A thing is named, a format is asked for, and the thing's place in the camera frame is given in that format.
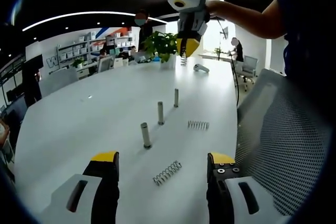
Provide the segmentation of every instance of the white device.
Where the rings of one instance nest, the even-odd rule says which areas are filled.
[[[203,71],[206,72],[206,73],[209,73],[209,71],[210,71],[208,68],[204,67],[204,66],[201,65],[201,64],[196,64],[196,65],[194,66],[194,70],[195,70],[195,71],[203,70]]]

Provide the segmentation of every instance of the floor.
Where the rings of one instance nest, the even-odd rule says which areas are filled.
[[[249,92],[251,91],[251,89],[253,88],[253,84],[251,81],[247,81],[247,91],[245,92],[245,88],[244,85],[239,85],[239,103],[238,106],[243,102],[243,100],[245,99],[245,97],[247,97],[247,95],[249,94]]]

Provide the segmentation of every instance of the metal spring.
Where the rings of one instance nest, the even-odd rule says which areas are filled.
[[[187,65],[187,56],[185,55],[185,52],[181,55],[181,66],[186,66]]]
[[[181,167],[182,165],[179,161],[174,161],[170,166],[153,178],[154,182],[158,186],[162,185],[163,182],[168,180],[174,173],[177,173]]]
[[[198,130],[207,130],[209,128],[208,122],[200,121],[188,121],[188,128],[198,129]]]

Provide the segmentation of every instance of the shelf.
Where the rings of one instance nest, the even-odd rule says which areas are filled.
[[[106,40],[106,38],[104,38],[104,39],[93,39],[93,40],[90,40],[90,42],[97,42],[97,41],[103,41],[103,40]]]
[[[72,45],[69,45],[69,46],[66,46],[66,47],[58,48],[58,51],[61,51],[61,50],[64,50],[64,49],[67,49],[67,48],[70,48],[70,47],[74,47],[74,46],[77,46],[77,45],[86,44],[86,43],[87,43],[87,41],[78,42],[78,43],[75,43],[75,44],[72,44]]]
[[[116,37],[115,39],[132,39],[133,37],[129,36],[122,36],[122,37]]]
[[[124,47],[116,47],[116,48],[126,48],[126,47],[133,47],[133,45],[130,45],[130,46],[124,46]]]
[[[88,53],[88,52],[86,52],[85,54],[80,54],[80,55],[72,56],[72,57],[70,57],[70,58],[67,58],[67,59],[65,59],[65,60],[60,60],[59,62],[60,62],[60,63],[63,63],[63,62],[66,62],[66,61],[68,61],[68,60],[72,60],[72,59],[75,59],[75,58],[81,57],[81,56],[83,56],[83,55],[88,55],[88,54],[89,54],[89,53]]]

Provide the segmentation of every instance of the potted plant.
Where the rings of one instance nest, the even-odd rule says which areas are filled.
[[[147,53],[154,56],[157,52],[161,59],[161,68],[175,68],[177,52],[176,38],[177,34],[166,34],[155,31],[144,41],[144,47]]]
[[[215,48],[214,53],[217,54],[217,56],[219,57],[219,56],[220,56],[221,54],[223,54],[224,52],[221,51],[220,48]]]
[[[71,64],[73,67],[81,69],[83,67],[84,60],[82,58],[74,60],[74,62]]]

